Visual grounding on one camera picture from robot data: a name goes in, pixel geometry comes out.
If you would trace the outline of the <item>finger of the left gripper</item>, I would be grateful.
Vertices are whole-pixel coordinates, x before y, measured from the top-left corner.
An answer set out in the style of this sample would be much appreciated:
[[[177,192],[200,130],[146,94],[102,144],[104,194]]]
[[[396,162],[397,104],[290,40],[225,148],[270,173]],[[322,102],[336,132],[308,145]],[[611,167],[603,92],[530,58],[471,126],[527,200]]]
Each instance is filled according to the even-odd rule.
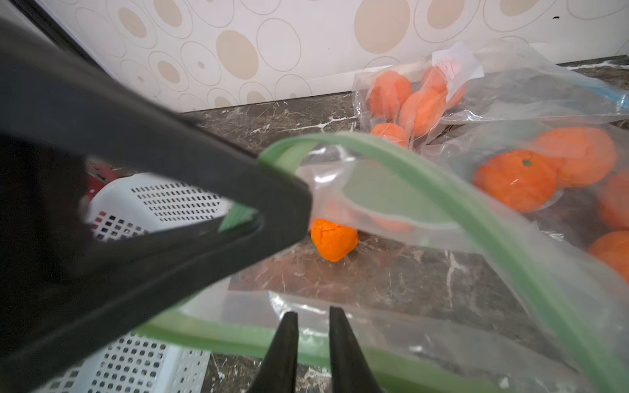
[[[94,198],[88,161],[118,179]],[[1,375],[53,378],[135,330],[261,354],[277,328],[194,317],[216,283],[300,242],[298,178],[1,25]]]

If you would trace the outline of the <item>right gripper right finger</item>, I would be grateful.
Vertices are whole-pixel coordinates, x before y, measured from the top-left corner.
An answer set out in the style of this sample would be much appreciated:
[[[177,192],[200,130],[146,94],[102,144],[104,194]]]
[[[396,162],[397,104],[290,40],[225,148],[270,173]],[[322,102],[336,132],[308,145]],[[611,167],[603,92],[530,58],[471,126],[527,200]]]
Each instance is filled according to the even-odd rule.
[[[381,393],[344,310],[329,311],[329,358],[333,392]]]

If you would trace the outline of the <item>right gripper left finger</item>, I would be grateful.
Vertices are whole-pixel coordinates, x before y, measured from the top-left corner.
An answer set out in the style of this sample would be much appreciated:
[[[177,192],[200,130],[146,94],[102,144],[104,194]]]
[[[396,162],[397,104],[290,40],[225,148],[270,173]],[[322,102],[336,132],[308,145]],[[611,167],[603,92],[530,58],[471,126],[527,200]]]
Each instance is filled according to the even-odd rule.
[[[296,389],[298,342],[298,315],[287,312],[247,393],[293,393]]]

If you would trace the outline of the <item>green zip-top bag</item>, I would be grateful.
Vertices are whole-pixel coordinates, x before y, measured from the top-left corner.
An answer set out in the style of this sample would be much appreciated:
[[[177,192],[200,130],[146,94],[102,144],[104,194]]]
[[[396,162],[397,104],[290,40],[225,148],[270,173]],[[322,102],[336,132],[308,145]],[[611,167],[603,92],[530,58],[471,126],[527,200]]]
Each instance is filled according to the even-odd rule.
[[[261,165],[304,180],[312,215],[360,231],[344,260],[304,240],[141,327],[172,344],[264,355],[299,320],[298,360],[327,368],[344,310],[391,392],[625,392],[628,285],[574,242],[449,170],[364,134],[283,139]]]

